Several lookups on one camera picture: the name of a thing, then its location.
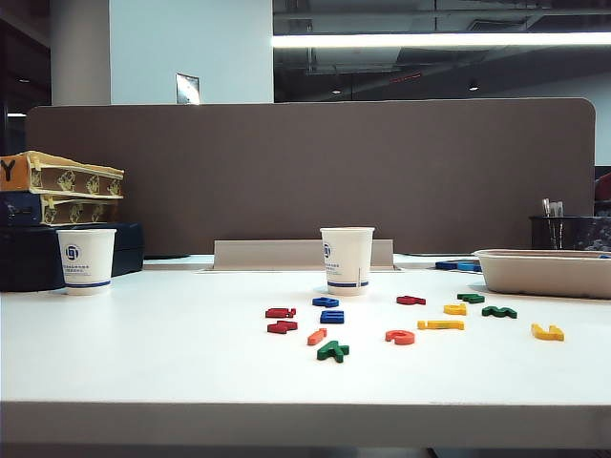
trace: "white paper cup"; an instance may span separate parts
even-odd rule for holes
[[[373,227],[321,229],[330,294],[358,296],[367,292],[374,230]]]
[[[59,230],[59,251],[68,294],[89,296],[111,284],[116,229]]]

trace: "paper tray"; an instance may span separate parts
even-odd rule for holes
[[[499,293],[611,299],[611,252],[480,250],[488,289]]]

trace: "white wall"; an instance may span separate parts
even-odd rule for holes
[[[107,105],[111,100],[106,0],[52,0],[53,105]]]
[[[611,73],[529,86],[486,97],[583,97],[596,108],[596,165],[611,165]]]
[[[109,0],[113,104],[176,103],[176,73],[203,103],[273,102],[271,0]]]

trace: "black pen holder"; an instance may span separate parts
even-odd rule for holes
[[[534,250],[611,251],[611,217],[530,217]]]

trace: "ceiling light fixture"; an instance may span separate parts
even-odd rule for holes
[[[275,35],[274,48],[461,48],[611,45],[611,32]]]

